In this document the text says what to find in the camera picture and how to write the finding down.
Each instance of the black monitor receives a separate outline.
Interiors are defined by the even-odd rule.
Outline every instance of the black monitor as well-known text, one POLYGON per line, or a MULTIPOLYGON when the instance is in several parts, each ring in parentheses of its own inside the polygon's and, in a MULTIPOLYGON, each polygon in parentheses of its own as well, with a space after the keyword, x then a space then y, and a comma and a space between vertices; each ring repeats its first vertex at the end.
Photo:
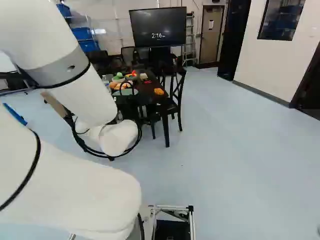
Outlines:
POLYGON ((129 13, 137 48, 186 44, 186 7, 138 9, 129 13))

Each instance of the brown door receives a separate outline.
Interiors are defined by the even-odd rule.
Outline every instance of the brown door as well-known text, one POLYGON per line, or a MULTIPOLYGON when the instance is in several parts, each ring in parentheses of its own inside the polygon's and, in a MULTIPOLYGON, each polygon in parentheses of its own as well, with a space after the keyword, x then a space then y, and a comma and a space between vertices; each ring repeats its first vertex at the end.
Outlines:
POLYGON ((200 45, 201 64, 217 61, 223 12, 224 7, 220 5, 203 6, 200 45))

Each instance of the door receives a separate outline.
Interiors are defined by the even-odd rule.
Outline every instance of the door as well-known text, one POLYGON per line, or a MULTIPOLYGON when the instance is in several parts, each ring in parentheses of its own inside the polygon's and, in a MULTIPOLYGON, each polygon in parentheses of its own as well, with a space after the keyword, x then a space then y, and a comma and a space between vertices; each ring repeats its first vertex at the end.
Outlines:
POLYGON ((217 61, 224 6, 204 5, 200 44, 200 63, 217 61))
POLYGON ((218 76, 232 81, 245 36, 251 0, 230 0, 226 15, 218 76))

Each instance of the box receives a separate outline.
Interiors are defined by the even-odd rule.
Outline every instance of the box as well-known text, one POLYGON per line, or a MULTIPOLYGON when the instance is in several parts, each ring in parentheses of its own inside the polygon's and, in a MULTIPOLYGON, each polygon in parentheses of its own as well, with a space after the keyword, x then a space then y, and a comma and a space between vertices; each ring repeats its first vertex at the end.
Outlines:
POLYGON ((89 27, 71 28, 71 31, 78 41, 92 40, 92 33, 89 27))
POLYGON ((85 53, 92 51, 100 51, 99 45, 97 41, 88 40, 88 41, 80 41, 79 42, 82 51, 85 53))
POLYGON ((71 17, 70 7, 68 7, 67 5, 64 5, 62 3, 57 4, 56 7, 59 9, 62 16, 71 17))

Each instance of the white wall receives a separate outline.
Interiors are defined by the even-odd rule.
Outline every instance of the white wall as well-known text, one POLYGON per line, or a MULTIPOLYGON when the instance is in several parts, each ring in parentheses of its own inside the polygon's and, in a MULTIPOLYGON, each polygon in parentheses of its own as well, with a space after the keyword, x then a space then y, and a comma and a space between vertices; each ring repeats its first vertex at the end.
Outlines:
MULTIPOLYGON (((129 10, 157 7, 157 0, 65 0, 64 3, 81 15, 87 14, 92 19, 93 28, 106 30, 106 34, 98 35, 97 39, 101 49, 106 49, 110 55, 119 54, 122 46, 135 44, 129 10)), ((220 3, 215 4, 227 6, 227 0, 220 0, 220 3)), ((213 3, 211 0, 182 0, 182 6, 186 6, 188 12, 194 11, 193 31, 195 33, 201 32, 203 5, 213 5, 213 3)), ((181 0, 159 0, 159 6, 160 8, 180 7, 181 0)), ((195 42, 197 56, 199 56, 200 38, 195 42)), ((180 47, 174 47, 173 52, 179 56, 180 49, 180 47)))
POLYGON ((290 102, 320 41, 320 1, 305 1, 292 41, 257 39, 265 5, 251 2, 234 80, 290 102))
MULTIPOLYGON (((0 72, 6 73, 15 71, 16 68, 10 61, 10 58, 2 51, 0 51, 0 72)), ((0 90, 7 89, 8 85, 5 79, 0 79, 0 90)))
POLYGON ((11 62, 10 58, 2 51, 0 51, 0 72, 15 71, 16 68, 11 62))

